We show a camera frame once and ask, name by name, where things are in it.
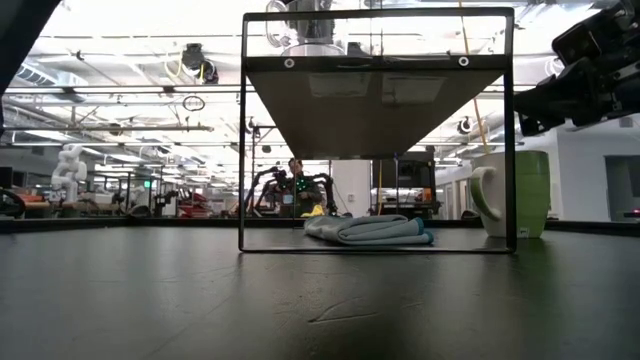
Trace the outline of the green and white mug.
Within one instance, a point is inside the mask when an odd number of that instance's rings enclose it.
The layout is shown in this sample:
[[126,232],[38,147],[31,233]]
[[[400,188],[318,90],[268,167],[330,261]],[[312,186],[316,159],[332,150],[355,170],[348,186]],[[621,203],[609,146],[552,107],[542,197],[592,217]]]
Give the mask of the green and white mug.
[[[515,153],[516,235],[519,239],[539,238],[550,209],[550,168],[548,154],[527,150]],[[472,161],[470,195],[490,237],[507,237],[505,156],[491,153]]]

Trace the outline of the person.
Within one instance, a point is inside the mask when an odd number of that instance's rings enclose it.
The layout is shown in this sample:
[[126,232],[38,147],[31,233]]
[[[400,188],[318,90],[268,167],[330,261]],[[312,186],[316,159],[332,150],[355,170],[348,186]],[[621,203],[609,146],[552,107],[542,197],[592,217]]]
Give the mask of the person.
[[305,175],[301,160],[291,158],[288,166],[294,180],[291,190],[295,194],[294,216],[302,217],[313,213],[315,207],[323,203],[323,195],[317,183]]

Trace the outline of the wooden shelf with black frame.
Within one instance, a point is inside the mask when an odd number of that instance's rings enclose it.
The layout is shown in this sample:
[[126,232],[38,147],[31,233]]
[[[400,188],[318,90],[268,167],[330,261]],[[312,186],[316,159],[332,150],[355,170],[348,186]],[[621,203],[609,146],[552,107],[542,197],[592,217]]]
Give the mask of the wooden shelf with black frame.
[[239,95],[253,87],[293,155],[302,160],[394,158],[480,94],[503,81],[507,237],[516,238],[513,33],[511,7],[396,8],[246,13],[252,22],[409,17],[498,17],[498,55],[241,56]]

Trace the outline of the folded blue-grey cloth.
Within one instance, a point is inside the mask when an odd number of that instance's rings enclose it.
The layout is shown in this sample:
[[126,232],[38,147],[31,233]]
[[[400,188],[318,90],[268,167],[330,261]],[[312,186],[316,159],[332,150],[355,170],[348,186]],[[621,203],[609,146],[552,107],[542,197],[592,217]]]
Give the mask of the folded blue-grey cloth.
[[434,235],[420,218],[403,215],[315,216],[304,223],[307,236],[350,246],[431,245]]

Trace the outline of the black table frame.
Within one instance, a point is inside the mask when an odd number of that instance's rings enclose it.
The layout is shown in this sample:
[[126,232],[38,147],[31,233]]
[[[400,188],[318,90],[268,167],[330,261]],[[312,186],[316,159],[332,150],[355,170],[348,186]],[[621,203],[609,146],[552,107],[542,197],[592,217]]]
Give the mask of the black table frame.
[[[475,220],[426,220],[427,230],[435,229],[482,229],[479,219]],[[178,228],[232,228],[238,229],[238,219],[187,219],[187,218],[66,218],[66,219],[0,219],[0,234],[32,233],[46,231],[66,231],[81,229],[116,227],[178,227]],[[304,219],[287,218],[249,218],[244,222],[246,228],[301,228]],[[583,222],[549,220],[547,231],[592,233],[612,236],[640,238],[640,223]]]

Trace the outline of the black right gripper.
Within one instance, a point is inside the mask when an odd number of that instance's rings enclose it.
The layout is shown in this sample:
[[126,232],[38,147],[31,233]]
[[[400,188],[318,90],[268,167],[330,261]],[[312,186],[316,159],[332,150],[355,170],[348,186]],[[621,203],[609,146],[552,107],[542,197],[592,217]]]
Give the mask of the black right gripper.
[[567,119],[576,127],[596,123],[598,99],[600,121],[640,113],[640,0],[618,0],[600,15],[606,22],[598,77],[593,62],[582,58],[516,94],[514,110],[524,137],[543,134]]

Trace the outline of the black equipment rack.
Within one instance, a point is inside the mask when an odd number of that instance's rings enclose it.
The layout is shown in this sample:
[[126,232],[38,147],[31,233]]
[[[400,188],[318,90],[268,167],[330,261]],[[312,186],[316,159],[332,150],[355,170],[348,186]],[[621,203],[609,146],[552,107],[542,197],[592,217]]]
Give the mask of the black equipment rack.
[[[433,153],[407,152],[381,160],[381,215],[400,214],[407,218],[432,219],[441,207],[436,194],[436,162]],[[378,161],[371,162],[370,215],[376,215]]]

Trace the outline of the black ceiling fixture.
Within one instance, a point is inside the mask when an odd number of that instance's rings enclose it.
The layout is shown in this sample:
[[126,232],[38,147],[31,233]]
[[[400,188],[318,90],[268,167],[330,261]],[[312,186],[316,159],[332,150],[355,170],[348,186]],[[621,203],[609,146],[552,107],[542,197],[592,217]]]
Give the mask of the black ceiling fixture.
[[219,75],[215,64],[205,57],[201,43],[188,43],[181,55],[182,67],[199,83],[215,85]]

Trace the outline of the red background cart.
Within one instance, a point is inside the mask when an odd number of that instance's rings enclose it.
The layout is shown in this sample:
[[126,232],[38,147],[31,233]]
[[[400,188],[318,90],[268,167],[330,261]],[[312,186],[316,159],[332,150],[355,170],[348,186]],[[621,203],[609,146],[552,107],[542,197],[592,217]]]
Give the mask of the red background cart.
[[179,218],[209,218],[211,209],[203,195],[186,191],[178,197],[177,215]]

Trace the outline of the grey door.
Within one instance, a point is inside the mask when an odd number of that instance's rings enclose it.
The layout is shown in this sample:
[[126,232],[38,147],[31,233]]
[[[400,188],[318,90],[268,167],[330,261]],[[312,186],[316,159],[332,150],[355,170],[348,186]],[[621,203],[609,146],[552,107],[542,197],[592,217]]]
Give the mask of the grey door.
[[640,223],[640,155],[606,156],[605,168],[610,220]]

